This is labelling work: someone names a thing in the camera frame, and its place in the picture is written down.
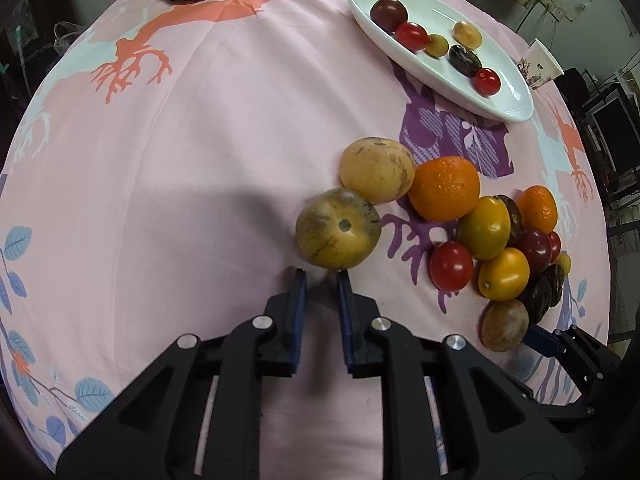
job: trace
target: orange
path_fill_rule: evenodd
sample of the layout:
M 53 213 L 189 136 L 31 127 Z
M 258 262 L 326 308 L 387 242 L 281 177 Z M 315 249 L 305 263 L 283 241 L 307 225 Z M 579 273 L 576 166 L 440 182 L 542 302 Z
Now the orange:
M 414 209 L 431 222 L 448 222 L 469 213 L 480 198 L 476 167 L 461 156 L 428 160 L 415 170 L 407 193 Z
M 558 208 L 551 192 L 544 186 L 531 186 L 518 200 L 522 224 L 526 229 L 540 229 L 545 235 L 558 223 Z

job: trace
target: cherry tomato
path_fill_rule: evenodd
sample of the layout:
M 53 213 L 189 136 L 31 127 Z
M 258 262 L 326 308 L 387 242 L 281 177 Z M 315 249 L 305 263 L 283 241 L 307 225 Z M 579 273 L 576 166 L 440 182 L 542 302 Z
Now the cherry tomato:
M 408 14 L 398 0 L 378 0 L 371 7 L 369 17 L 387 34 L 393 34 L 407 20 Z
M 396 40 L 411 52 L 418 52 L 429 43 L 429 35 L 417 23 L 409 22 L 396 28 Z
M 500 77 L 490 68 L 481 68 L 474 76 L 476 90 L 483 96 L 496 95 L 500 91 L 502 83 Z
M 562 243 L 560 242 L 560 237 L 558 233 L 555 231 L 551 231 L 549 233 L 549 240 L 551 240 L 551 261 L 554 262 L 560 256 L 560 247 Z
M 437 246 L 429 259 L 429 276 L 433 285 L 446 292 L 463 288 L 474 273 L 474 261 L 469 250 L 458 242 Z
M 551 241 L 540 229 L 525 229 L 517 248 L 529 262 L 532 276 L 537 276 L 551 263 Z

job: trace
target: yellow cherry tomato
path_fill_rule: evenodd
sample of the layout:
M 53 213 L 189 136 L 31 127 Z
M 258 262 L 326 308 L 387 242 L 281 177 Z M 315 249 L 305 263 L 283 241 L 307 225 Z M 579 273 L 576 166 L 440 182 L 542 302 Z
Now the yellow cherry tomato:
M 568 254 L 560 254 L 554 263 L 562 267 L 565 276 L 571 271 L 571 257 Z
M 517 298 L 529 281 L 529 263 L 524 254 L 507 247 L 493 260 L 485 262 L 478 274 L 478 289 L 489 300 Z
M 511 235 L 511 217 L 504 202 L 483 196 L 458 223 L 456 238 L 471 256 L 485 262 L 492 260 L 507 246 Z

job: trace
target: brown fruit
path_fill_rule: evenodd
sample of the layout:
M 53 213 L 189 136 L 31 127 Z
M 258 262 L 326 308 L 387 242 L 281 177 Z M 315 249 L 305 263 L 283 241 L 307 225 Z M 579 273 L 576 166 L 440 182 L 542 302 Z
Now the brown fruit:
M 414 182 L 411 152 L 395 140 L 365 137 L 350 144 L 340 159 L 340 181 L 372 204 L 393 202 Z
M 551 285 L 551 307 L 556 306 L 562 299 L 562 288 L 564 287 L 564 269 L 558 264 L 549 266 L 542 275 L 548 279 Z
M 518 239 L 520 238 L 523 230 L 520 208 L 518 207 L 518 204 L 515 203 L 514 199 L 509 198 L 506 195 L 496 195 L 495 197 L 507 206 L 507 211 L 509 212 L 509 218 L 511 221 L 511 233 L 509 235 L 507 247 L 515 247 L 518 244 Z
M 332 189 L 300 212 L 296 243 L 305 259 L 325 269 L 362 263 L 380 239 L 380 216 L 358 193 Z
M 529 313 L 529 322 L 538 324 L 551 308 L 553 292 L 549 280 L 545 276 L 535 276 L 527 288 L 518 296 Z
M 482 316 L 480 339 L 494 352 L 507 352 L 515 348 L 529 328 L 529 314 L 518 300 L 495 301 Z

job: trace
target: printed cup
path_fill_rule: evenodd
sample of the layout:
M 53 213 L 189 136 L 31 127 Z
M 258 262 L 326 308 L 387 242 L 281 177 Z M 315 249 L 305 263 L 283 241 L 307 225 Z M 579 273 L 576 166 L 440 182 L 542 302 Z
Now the printed cup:
M 533 42 L 527 53 L 518 62 L 518 69 L 532 90 L 536 90 L 564 74 L 564 70 L 556 58 L 540 40 Z

